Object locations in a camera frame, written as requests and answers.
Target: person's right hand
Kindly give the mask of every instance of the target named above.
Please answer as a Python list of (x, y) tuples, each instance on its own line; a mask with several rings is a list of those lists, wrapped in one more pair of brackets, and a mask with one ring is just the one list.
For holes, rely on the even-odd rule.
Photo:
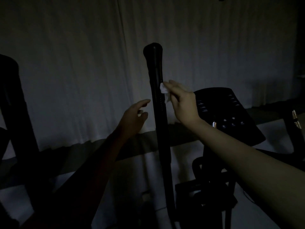
[(174, 80), (163, 82), (164, 86), (170, 91), (170, 100), (177, 119), (186, 127), (201, 121), (196, 106), (196, 97), (193, 92)]

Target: curtain fold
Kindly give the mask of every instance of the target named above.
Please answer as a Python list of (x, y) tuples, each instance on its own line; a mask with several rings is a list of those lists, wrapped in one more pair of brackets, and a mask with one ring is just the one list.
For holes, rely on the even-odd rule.
[[(0, 12), (0, 53), (20, 66), (41, 150), (105, 138), (151, 98), (152, 42), (164, 80), (232, 88), (246, 108), (290, 97), (295, 0), (1, 0)], [(155, 129), (147, 111), (142, 132)]]

